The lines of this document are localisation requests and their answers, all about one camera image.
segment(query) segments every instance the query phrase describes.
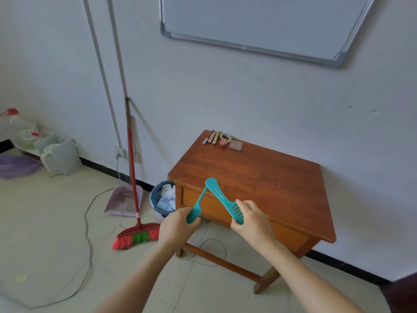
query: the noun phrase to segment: hand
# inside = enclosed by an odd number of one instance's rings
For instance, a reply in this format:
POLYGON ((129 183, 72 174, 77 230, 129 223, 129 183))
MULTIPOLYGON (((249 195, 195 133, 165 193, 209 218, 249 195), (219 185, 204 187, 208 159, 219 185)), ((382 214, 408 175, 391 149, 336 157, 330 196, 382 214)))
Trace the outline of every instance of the hand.
POLYGON ((162 222, 159 229, 158 245, 175 253, 183 247, 188 238, 200 226, 201 218, 197 218, 192 224, 187 224, 187 216, 192 207, 184 207, 170 213, 162 222))
POLYGON ((253 201, 236 200, 243 213, 243 225, 232 219, 230 227, 259 252, 261 246, 274 242, 275 235, 266 215, 253 201))

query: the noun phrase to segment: whiteboard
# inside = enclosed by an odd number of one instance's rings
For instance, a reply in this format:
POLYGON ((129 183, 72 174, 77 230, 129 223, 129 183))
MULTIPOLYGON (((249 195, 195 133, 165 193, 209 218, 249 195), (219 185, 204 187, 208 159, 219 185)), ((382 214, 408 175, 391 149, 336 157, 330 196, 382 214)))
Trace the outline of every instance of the whiteboard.
POLYGON ((375 0, 160 0, 165 37, 341 67, 375 0))

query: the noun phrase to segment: wide-tooth comb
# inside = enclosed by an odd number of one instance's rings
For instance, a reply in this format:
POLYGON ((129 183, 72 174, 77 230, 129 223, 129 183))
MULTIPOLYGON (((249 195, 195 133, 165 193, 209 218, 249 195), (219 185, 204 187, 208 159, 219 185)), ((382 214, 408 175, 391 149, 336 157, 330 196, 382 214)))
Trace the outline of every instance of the wide-tooth comb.
POLYGON ((203 198, 203 195, 206 193, 207 191, 207 187, 204 188, 203 193, 201 193, 199 199, 197 200, 197 202, 195 203, 193 209, 191 210, 190 214, 188 214, 187 216, 187 223, 191 224, 192 222, 194 222, 197 217, 200 216, 201 214, 201 207, 200 207, 200 201, 203 198))
POLYGON ((206 188, 209 188, 210 191, 220 200, 224 205, 227 212, 234 218, 240 225, 243 224, 243 213, 240 210, 236 202, 227 200, 226 196, 220 190, 216 178, 208 178, 206 180, 206 188))

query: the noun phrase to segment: wooden table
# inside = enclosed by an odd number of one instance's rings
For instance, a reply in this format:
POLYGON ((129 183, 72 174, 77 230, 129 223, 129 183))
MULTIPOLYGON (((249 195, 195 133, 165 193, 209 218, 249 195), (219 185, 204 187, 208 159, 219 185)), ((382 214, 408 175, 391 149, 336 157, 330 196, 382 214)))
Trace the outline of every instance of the wooden table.
MULTIPOLYGON (((203 145, 209 135, 204 131, 168 174, 175 182, 176 209, 194 206, 206 179, 215 177, 229 200, 255 201, 268 216, 275 237, 296 257, 321 240, 336 241, 319 164, 246 142, 240 152, 218 142, 203 145)), ((230 227, 230 214, 210 191, 200 204, 202 217, 230 227)), ((191 244, 184 248, 255 281, 256 294, 280 277, 274 267, 261 277, 191 244)))

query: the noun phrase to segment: crumpled tissue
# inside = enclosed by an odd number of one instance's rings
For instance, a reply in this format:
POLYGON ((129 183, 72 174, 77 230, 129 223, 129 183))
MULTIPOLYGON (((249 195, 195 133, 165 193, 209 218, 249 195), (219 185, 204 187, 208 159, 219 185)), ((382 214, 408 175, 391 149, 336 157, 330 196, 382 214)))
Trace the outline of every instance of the crumpled tissue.
POLYGON ((166 212, 173 212, 175 210, 175 186, 170 184, 164 184, 162 186, 161 198, 156 206, 166 212))

